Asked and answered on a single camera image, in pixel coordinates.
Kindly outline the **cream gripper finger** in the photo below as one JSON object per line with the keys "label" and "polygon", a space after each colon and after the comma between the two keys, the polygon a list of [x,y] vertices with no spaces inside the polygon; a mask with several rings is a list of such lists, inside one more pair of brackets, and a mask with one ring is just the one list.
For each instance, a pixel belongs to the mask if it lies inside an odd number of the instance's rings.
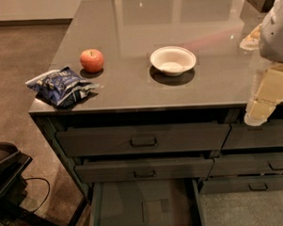
{"label": "cream gripper finger", "polygon": [[259,49],[259,34],[261,31],[261,24],[256,26],[254,30],[241,40],[240,48],[247,51],[254,51]]}
{"label": "cream gripper finger", "polygon": [[251,97],[246,105],[244,122],[261,126],[274,113],[283,100],[283,63],[272,64],[258,71],[252,83]]}

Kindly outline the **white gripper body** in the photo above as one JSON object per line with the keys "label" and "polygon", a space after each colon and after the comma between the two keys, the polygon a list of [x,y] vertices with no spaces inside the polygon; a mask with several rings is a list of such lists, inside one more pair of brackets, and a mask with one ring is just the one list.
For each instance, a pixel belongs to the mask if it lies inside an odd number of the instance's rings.
{"label": "white gripper body", "polygon": [[283,62],[283,0],[275,0],[274,6],[263,18],[259,53],[270,61]]}

